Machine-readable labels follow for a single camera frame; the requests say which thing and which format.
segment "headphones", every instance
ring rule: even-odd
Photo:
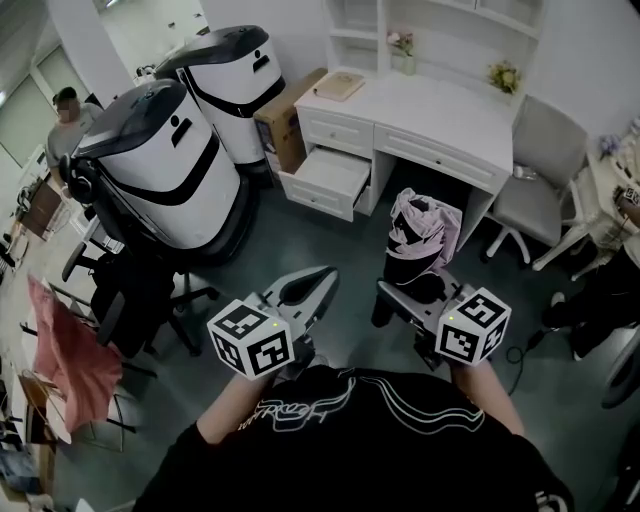
[[[69,187],[71,197],[82,204],[91,204],[98,198],[98,175],[92,160],[71,158],[60,160],[60,177]]]

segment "pink towel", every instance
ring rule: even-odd
[[[111,346],[98,345],[96,333],[32,276],[29,295],[38,325],[33,370],[53,381],[64,395],[67,431],[107,419],[109,402],[122,378],[120,355]]]

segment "table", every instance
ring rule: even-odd
[[[46,240],[45,233],[62,200],[46,182],[38,180],[29,195],[31,208],[18,214],[17,220],[34,235]]]
[[[337,149],[371,161],[371,172],[355,193],[281,172],[287,198],[352,221],[353,211],[371,215],[396,158],[410,160],[471,185],[460,249],[512,174],[508,107],[449,82],[397,72],[367,78],[344,102],[313,89],[296,102],[307,154],[316,146]]]
[[[613,202],[616,187],[626,187],[628,183],[615,171],[608,159],[601,161],[598,158],[595,149],[589,148],[587,160],[588,166],[575,180],[580,196],[581,219],[562,237],[558,245],[534,262],[534,270],[541,270],[587,236],[598,247],[618,250],[626,238],[640,231],[633,223],[625,222]],[[598,261],[589,267],[596,266]]]

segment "black t-shirt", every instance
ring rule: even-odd
[[[216,446],[195,425],[134,512],[359,506],[536,511],[565,496],[536,449],[443,380],[305,371],[267,391]]]

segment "brown notebook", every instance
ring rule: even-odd
[[[313,90],[317,96],[344,101],[364,85],[364,77],[339,71],[320,82]]]

